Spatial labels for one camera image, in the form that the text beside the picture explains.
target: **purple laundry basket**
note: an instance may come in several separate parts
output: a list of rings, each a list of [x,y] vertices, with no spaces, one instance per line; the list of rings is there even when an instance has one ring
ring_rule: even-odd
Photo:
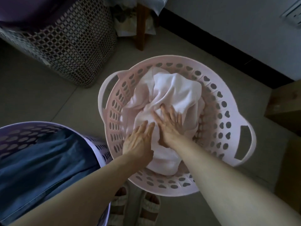
[[[21,151],[36,144],[37,140],[45,135],[56,133],[61,129],[69,129],[81,136],[93,150],[100,167],[112,161],[107,143],[95,137],[83,136],[75,130],[61,124],[45,121],[28,121],[4,126],[0,128],[0,160],[10,154]],[[111,203],[102,214],[98,226],[106,226]]]

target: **person's left hand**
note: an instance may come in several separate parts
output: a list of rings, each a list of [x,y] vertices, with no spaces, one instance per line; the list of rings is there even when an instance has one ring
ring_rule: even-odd
[[[139,168],[145,168],[153,160],[153,151],[151,150],[151,137],[155,123],[149,124],[144,121],[141,126],[134,129],[133,133],[128,135],[123,143],[122,154],[130,154],[139,164]]]

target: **hand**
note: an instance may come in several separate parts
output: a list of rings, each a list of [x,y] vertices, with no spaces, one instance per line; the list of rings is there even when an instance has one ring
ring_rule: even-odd
[[[147,124],[148,122],[144,121],[141,126],[136,127],[123,143],[122,154],[130,154],[137,162],[139,169],[145,168],[153,160],[151,137],[155,123],[150,123],[146,129]]]
[[[157,122],[160,129],[159,144],[170,148],[170,143],[178,136],[184,134],[182,126],[182,114],[175,115],[175,109],[170,107],[169,112],[166,110],[165,105],[161,105],[161,111],[164,117],[162,120],[155,111],[152,111],[154,120]]]

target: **mesh hamper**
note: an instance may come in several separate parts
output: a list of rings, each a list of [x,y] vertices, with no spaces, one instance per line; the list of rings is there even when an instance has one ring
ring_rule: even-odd
[[[34,145],[37,140],[47,134],[56,133],[61,129],[69,129],[77,133],[93,150],[100,167],[105,166],[112,161],[107,144],[95,137],[85,137],[80,133],[64,125],[44,121],[29,121],[17,124],[11,124],[0,128],[0,160],[17,151],[21,151],[28,146]],[[98,226],[106,226],[109,219],[111,203],[102,214]]]
[[[117,40],[103,0],[78,0],[53,25],[37,32],[0,28],[0,37],[83,87],[94,83]]]
[[[196,143],[232,166],[238,166],[250,158],[256,147],[256,135],[250,123],[240,115],[226,83],[205,65],[175,55],[149,58],[129,70],[111,74],[103,82],[98,95],[98,109],[105,124],[106,139],[113,158],[122,155],[124,136],[120,128],[121,110],[133,96],[139,80],[152,66],[163,68],[170,73],[179,73],[202,84],[205,108],[199,117],[199,128],[193,138]],[[106,108],[103,108],[104,91],[115,76],[118,76],[119,80],[110,93]],[[252,142],[247,154],[239,160],[235,158],[235,154],[241,126],[249,127]],[[198,192],[198,187],[183,162],[173,176],[160,175],[145,168],[132,175],[129,180],[143,190],[161,196],[184,196]]]

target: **clothes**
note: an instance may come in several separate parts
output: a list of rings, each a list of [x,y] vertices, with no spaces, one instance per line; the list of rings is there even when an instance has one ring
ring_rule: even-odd
[[[173,105],[175,111],[182,114],[185,136],[192,138],[198,129],[198,118],[205,106],[201,93],[202,85],[199,82],[153,67],[141,78],[133,97],[122,109],[122,131],[127,135],[144,120],[153,122],[152,110],[163,118],[160,105],[164,103],[167,108]],[[159,138],[159,127],[156,124],[151,143],[154,156],[147,168],[162,175],[174,175],[181,158],[172,149],[160,146]]]
[[[8,225],[99,169],[86,141],[68,129],[0,161],[0,222]]]

